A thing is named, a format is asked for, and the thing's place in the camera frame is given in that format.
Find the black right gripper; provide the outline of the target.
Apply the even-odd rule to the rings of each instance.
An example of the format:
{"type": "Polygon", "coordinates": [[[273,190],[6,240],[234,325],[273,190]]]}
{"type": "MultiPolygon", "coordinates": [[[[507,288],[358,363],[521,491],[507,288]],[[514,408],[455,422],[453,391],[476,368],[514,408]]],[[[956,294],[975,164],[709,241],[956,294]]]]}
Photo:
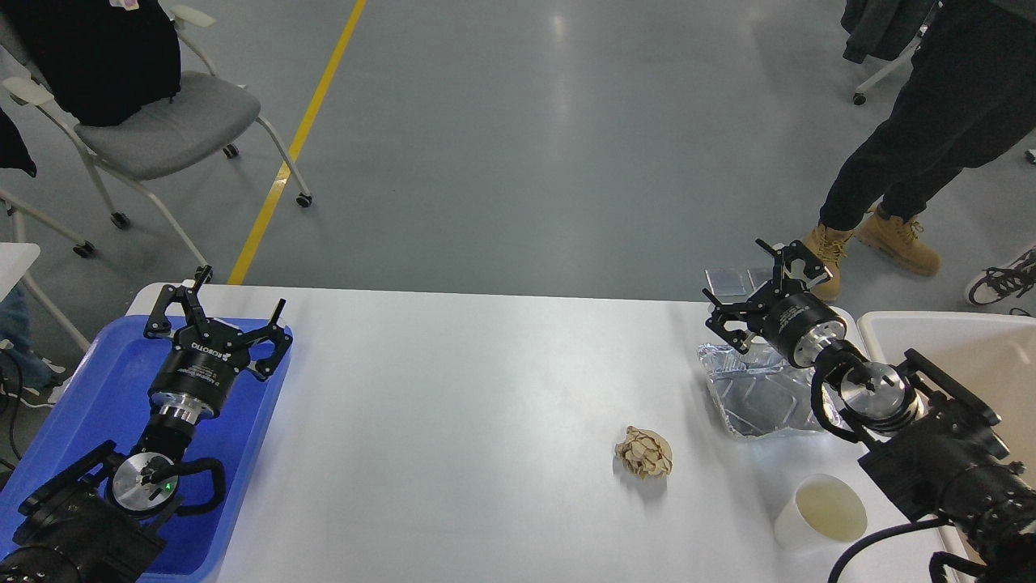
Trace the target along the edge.
{"type": "Polygon", "coordinates": [[[826,347],[847,334],[847,323],[813,291],[831,273],[802,240],[778,246],[762,239],[755,243],[773,259],[770,279],[748,301],[729,304],[704,288],[713,304],[704,325],[741,355],[762,336],[795,368],[813,368],[826,347]]]}

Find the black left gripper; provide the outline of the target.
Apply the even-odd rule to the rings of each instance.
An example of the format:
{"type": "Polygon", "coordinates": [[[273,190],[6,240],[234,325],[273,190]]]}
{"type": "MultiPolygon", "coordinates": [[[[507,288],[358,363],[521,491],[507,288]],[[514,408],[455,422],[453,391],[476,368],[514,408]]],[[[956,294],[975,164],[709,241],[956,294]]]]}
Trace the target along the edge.
{"type": "Polygon", "coordinates": [[[287,303],[283,298],[261,328],[244,332],[229,322],[210,323],[197,293],[211,274],[211,266],[200,266],[193,274],[193,284],[163,287],[146,321],[144,337],[172,336],[166,311],[178,304],[184,310],[188,325],[174,334],[172,349],[147,391],[153,414],[167,415],[170,410],[181,409],[186,410],[188,421],[219,417],[241,370],[246,368],[257,381],[269,380],[293,343],[293,337],[280,326],[287,303]],[[263,343],[271,344],[271,354],[253,357],[252,347],[263,343]]]}

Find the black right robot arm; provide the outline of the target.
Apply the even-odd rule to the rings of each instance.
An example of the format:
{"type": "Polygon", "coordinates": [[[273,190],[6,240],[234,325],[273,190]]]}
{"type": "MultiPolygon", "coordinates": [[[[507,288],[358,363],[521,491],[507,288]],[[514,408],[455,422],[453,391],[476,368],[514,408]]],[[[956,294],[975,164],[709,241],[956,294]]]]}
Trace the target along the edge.
{"type": "Polygon", "coordinates": [[[906,517],[851,545],[829,581],[881,540],[954,526],[980,561],[936,552],[930,580],[945,582],[955,571],[977,582],[1032,582],[1035,493],[1021,479],[1021,462],[1004,464],[999,415],[914,348],[899,365],[869,360],[847,339],[847,322],[811,291],[831,278],[817,255],[799,240],[758,246],[773,257],[772,276],[739,303],[704,288],[713,305],[707,328],[743,354],[762,337],[794,368],[813,370],[815,418],[837,438],[866,446],[860,466],[906,517]]]}

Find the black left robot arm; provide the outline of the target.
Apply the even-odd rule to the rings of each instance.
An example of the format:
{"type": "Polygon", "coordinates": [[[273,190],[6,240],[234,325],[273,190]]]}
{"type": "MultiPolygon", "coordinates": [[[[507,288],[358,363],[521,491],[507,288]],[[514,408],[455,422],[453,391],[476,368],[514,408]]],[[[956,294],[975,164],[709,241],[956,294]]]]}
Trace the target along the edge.
{"type": "Polygon", "coordinates": [[[2,494],[4,582],[197,582],[214,571],[293,336],[223,321],[202,281],[108,325],[2,494]]]}

